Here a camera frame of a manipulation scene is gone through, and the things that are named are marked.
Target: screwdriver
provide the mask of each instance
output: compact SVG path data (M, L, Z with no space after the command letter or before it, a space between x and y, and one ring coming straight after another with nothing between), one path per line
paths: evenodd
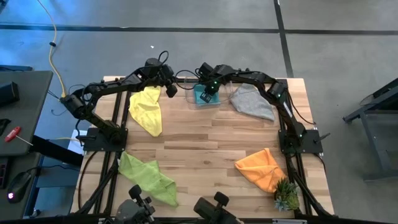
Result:
M21 131L21 127L20 126L16 126L7 136L6 136L6 142L11 142L15 137L19 138L20 140L26 142L27 144L30 144L31 146L33 146L32 143L30 143L29 141L26 141L25 139L21 138L18 136L18 134Z

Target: concrete floor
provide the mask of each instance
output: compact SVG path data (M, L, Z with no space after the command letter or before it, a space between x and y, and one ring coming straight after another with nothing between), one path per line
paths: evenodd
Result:
M60 25L278 28L272 0L43 3ZM280 6L286 29L398 30L398 1L280 0ZM0 13L0 24L49 22L35 1L22 5L9 0ZM47 55L52 37L52 31L0 30L0 64L50 70ZM126 75L163 50L170 52L168 63L174 70L192 70L202 62L227 63L262 70L273 77L287 76L279 34L65 31L58 33L57 44L53 61L66 86L95 82L104 75ZM377 159L362 124L355 121L347 125L341 119L359 107L362 98L397 78L398 35L288 34L287 45L294 77L305 79L320 132L331 132L323 141L323 149L335 213L398 223L398 180L362 181L364 174L379 170ZM60 95L55 77L50 89ZM49 139L70 136L75 119L68 113L53 116L51 109L54 113L64 110L48 96L36 134ZM382 125L391 126L391 119ZM81 129L87 127L87 123L81 124Z

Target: wooden tabletop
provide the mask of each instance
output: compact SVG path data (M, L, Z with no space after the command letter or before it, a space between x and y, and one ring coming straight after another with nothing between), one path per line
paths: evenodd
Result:
M302 78L287 79L289 91L300 114L312 121L307 92ZM102 97L97 104L96 113L104 119L111 119L116 95ZM125 93L118 116L120 123ZM132 118L128 116L126 152L143 162L157 160L161 172L173 179L177 184L177 208L153 200L155 217L197 217L193 206L200 197L212 203L217 191L229 196L226 207L239 218L290 218L292 211L279 212L274 208L273 195L263 192L247 181L234 167L234 162L258 152L265 147L271 150L278 165L286 172L286 163L279 149L277 132L279 120L277 111L275 121L253 118L238 113L229 101L219 107L195 109L195 105L185 99L185 90L178 89L173 98L168 98L165 88L159 98L162 111L163 132L159 137L152 137ZM297 114L295 117L307 129L312 125L305 123ZM84 166L90 153L85 156ZM82 203L85 203L98 185L104 153L94 156L82 182ZM308 188L317 200L330 213L333 213L325 171L319 158L312 154L302 154ZM128 191L134 184L123 175L118 175L113 200L112 214L119 205L129 199ZM108 196L105 189L101 211L104 209ZM302 195L300 208L304 210ZM77 211L77 189L73 198L71 212Z

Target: small potted plant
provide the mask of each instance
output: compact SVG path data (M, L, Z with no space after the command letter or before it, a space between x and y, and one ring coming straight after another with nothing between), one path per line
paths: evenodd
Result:
M297 196L297 186L290 183L287 178L278 181L274 193L275 208L279 211L288 211L298 209L300 206Z

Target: black mouse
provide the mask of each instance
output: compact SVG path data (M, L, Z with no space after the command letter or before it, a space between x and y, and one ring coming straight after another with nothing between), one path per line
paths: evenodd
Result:
M24 198L26 188L31 178L32 175L28 172L20 172L13 178L7 189L7 199L9 203L18 203Z

